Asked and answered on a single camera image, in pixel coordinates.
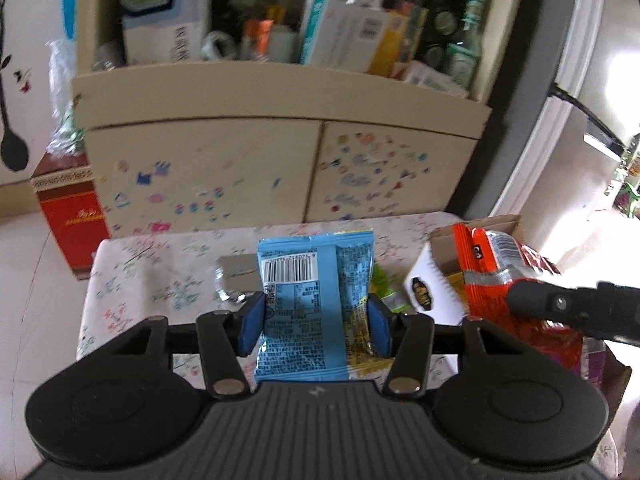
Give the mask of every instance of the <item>red gift box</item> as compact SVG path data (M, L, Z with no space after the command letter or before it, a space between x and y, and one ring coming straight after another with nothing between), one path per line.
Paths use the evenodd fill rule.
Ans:
M109 231L86 155L53 157L46 153L31 177L31 185L71 271L78 280L87 279L95 251L109 238Z

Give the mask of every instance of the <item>white box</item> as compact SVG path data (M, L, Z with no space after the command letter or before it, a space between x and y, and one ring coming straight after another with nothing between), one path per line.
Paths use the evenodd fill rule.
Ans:
M200 60L210 0L120 0L129 65Z
M407 64L402 75L402 81L417 86L424 86L438 92L444 92L453 97L466 99L469 96L469 92L456 85L448 75L438 72L436 69L416 60Z
M300 63L348 72L366 72L386 29L384 10L314 0Z

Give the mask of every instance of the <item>cabinet door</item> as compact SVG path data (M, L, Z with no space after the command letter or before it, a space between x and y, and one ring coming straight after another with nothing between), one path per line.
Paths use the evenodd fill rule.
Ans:
M115 237L302 222L318 121L168 121L88 131Z
M405 128L327 123L306 221L443 210L476 142Z

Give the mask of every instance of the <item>box flap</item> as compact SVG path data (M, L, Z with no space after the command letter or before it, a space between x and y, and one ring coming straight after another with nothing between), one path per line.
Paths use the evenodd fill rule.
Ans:
M492 229L512 235L514 238L520 239L519 224L520 215L503 215L490 218L482 218L471 222L464 222L470 228L481 227L484 229ZM453 238L453 225L436 229L431 233L431 254L433 260L444 274L450 274L459 270L458 252L456 251L456 243Z

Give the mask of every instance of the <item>black spoon decal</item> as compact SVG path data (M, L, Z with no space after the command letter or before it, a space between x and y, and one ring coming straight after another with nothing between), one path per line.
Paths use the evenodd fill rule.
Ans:
M0 5L0 59L4 54L4 3ZM29 163L29 147L24 140L16 134L9 124L9 113L4 100L4 81L0 71L0 120L2 121L2 142L0 142L0 159L11 171L22 171Z

